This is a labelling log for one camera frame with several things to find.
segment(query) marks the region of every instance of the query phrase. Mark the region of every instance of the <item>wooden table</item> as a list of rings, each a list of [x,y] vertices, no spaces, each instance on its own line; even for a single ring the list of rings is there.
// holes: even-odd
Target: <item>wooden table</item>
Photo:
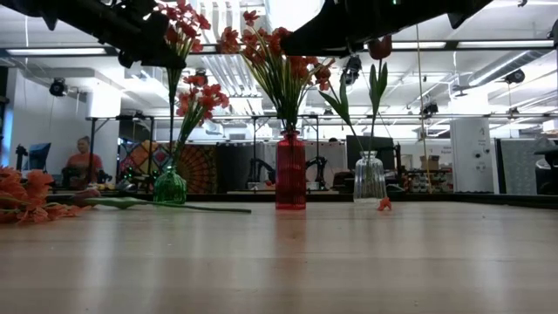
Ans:
[[[0,229],[0,312],[556,313],[558,211],[102,208]]]

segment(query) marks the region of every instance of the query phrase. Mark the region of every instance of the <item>black object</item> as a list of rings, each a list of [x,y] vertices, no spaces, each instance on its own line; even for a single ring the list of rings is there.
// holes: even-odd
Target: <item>black object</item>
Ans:
[[[363,144],[364,149],[368,149],[370,136],[358,136],[358,138],[353,135],[347,136],[347,168],[353,171],[357,161],[361,159],[361,149],[358,145],[359,140]],[[384,163],[384,169],[386,170],[395,169],[394,149],[392,138],[374,137],[372,141],[372,150],[378,152],[376,158]]]
[[[317,156],[312,158],[311,160],[306,161],[306,170],[314,165],[317,166],[316,179],[314,180],[314,182],[317,182],[319,184],[320,190],[327,189],[325,187],[325,179],[323,178],[323,171],[325,170],[325,165],[327,163],[328,160],[322,156]]]
[[[363,64],[360,61],[360,57],[358,55],[350,56],[349,61],[347,61],[347,65],[343,69],[341,79],[345,79],[345,84],[347,86],[355,84],[362,68]]]
[[[519,84],[525,80],[525,72],[522,69],[517,69],[504,78],[504,82],[509,85],[512,83]]]
[[[97,183],[103,184],[109,182],[110,180],[112,180],[111,175],[107,174],[103,170],[99,170],[99,175],[97,175]]]
[[[119,62],[125,67],[136,61],[145,66],[186,67],[165,42],[168,17],[153,12],[154,0],[112,1],[111,5],[99,0],[0,0],[0,4],[29,17],[42,17],[51,31],[61,20],[101,44],[114,46],[120,50]]]
[[[25,149],[25,147],[21,145],[17,145],[16,155],[17,155],[16,170],[21,171],[21,166],[24,161],[24,156],[27,156],[29,154],[27,153],[27,149]]]
[[[433,100],[431,103],[427,104],[425,106],[425,109],[422,111],[422,113],[425,115],[425,117],[427,119],[430,119],[433,116],[433,114],[436,114],[438,112],[439,112],[438,103],[436,103],[435,100]]]
[[[272,168],[267,162],[259,159],[252,158],[250,160],[250,173],[248,174],[248,181],[246,182],[246,187],[250,182],[259,182],[262,175],[262,167],[268,171],[268,180],[272,184],[276,184],[276,170]]]
[[[24,166],[25,170],[46,168],[46,158],[51,150],[51,143],[34,144],[29,147],[29,158]]]
[[[81,176],[81,171],[75,167],[65,167],[62,169],[62,187],[73,189],[71,186],[71,178],[79,178]]]
[[[55,78],[54,82],[49,88],[49,92],[55,97],[64,97],[68,94],[68,85],[66,84],[65,78]]]
[[[534,173],[537,182],[538,195],[558,195],[558,147],[550,147],[534,152],[544,155],[548,167],[540,167],[537,162]]]
[[[325,0],[320,13],[281,42],[288,55],[339,56],[446,14],[456,29],[492,0]]]

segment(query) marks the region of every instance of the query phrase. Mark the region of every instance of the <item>ceiling light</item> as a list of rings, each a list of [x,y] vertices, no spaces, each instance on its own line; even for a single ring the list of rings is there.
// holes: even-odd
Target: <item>ceiling light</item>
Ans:
[[[408,42],[408,43],[393,43],[393,49],[442,49],[446,47],[446,42]]]
[[[458,48],[518,48],[518,47],[533,47],[533,48],[550,48],[553,47],[552,40],[495,40],[495,41],[470,41],[460,42]]]
[[[106,55],[105,48],[23,48],[7,49],[11,56],[85,56],[85,55]]]

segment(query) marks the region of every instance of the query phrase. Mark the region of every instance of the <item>person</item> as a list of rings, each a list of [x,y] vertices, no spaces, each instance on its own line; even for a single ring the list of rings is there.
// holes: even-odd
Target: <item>person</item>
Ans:
[[[66,162],[66,169],[74,170],[76,176],[71,177],[70,187],[71,188],[85,188],[89,182],[97,181],[97,174],[103,169],[103,162],[97,154],[93,154],[93,171],[92,178],[88,181],[87,176],[89,174],[89,158],[91,154],[89,153],[89,146],[91,141],[89,136],[84,136],[78,140],[78,151],[79,153],[74,154]]]

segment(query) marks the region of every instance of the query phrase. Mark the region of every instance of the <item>camera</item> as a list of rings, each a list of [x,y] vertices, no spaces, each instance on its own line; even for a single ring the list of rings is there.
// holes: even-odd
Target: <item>camera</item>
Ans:
[[[347,61],[347,65],[343,70],[345,84],[347,86],[355,84],[362,68],[363,64],[360,61],[360,57],[358,55],[350,56],[349,61]]]
[[[54,82],[51,84],[51,88],[49,88],[49,92],[54,97],[64,97],[68,94],[68,85],[65,83],[66,80],[64,78],[55,78]]]

